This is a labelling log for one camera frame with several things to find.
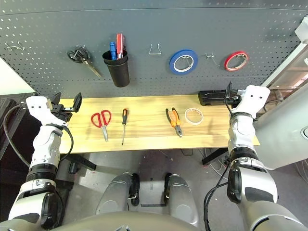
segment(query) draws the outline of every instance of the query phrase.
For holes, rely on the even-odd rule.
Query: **black cup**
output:
[[[114,84],[119,88],[126,87],[129,84],[127,52],[124,51],[123,58],[111,60],[111,52],[106,51],[103,54],[103,59]]]

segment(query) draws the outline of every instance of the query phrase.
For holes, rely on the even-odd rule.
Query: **orange pliers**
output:
[[[179,137],[182,137],[182,130],[180,128],[181,122],[180,122],[180,117],[179,114],[177,112],[177,110],[175,110],[175,108],[172,108],[172,112],[176,118],[176,121],[171,119],[170,113],[168,108],[166,108],[166,115],[167,115],[167,119],[169,120],[171,126],[175,129],[176,133],[178,134]]]

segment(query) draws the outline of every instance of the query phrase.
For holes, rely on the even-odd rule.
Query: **red tape roll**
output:
[[[228,67],[229,61],[231,59],[233,59],[234,57],[240,57],[240,56],[242,56],[244,58],[243,62],[240,65],[233,67],[233,68]],[[246,52],[236,51],[236,52],[232,53],[231,55],[229,55],[227,57],[227,59],[225,61],[225,69],[227,71],[238,71],[238,70],[242,69],[248,63],[248,60],[249,60],[249,57],[248,57],[248,54]]]

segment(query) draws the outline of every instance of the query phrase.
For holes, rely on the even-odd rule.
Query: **gray pegboard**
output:
[[[29,85],[42,95],[61,91],[66,98],[193,94],[260,85],[299,43],[294,30],[307,11],[248,8],[185,8],[94,10],[23,13],[0,16],[0,54]],[[102,53],[117,32],[126,36],[131,83],[114,86]],[[5,42],[20,41],[25,51],[9,52]],[[149,55],[159,43],[162,55]],[[85,45],[97,78],[66,51]],[[181,49],[199,55],[197,69],[186,76],[170,72],[171,56]],[[223,68],[226,57],[245,50],[250,61],[240,71]],[[220,67],[205,53],[213,52]]]
[[[163,8],[267,8],[308,10],[307,0],[0,0],[0,14],[75,10],[163,9]]]

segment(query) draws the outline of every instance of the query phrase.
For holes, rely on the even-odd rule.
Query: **red-handled scissors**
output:
[[[108,122],[106,122],[106,117],[105,117],[105,114],[108,113],[109,114],[109,120]],[[98,119],[98,125],[93,121],[94,117],[97,116],[97,119]],[[91,116],[91,122],[94,126],[98,127],[98,128],[101,128],[103,130],[103,134],[104,134],[104,138],[105,138],[105,141],[107,142],[108,141],[108,134],[107,134],[107,128],[106,126],[109,124],[111,120],[111,112],[109,112],[108,110],[102,110],[101,111],[101,114],[99,114],[98,112],[97,113],[94,113],[92,116]]]

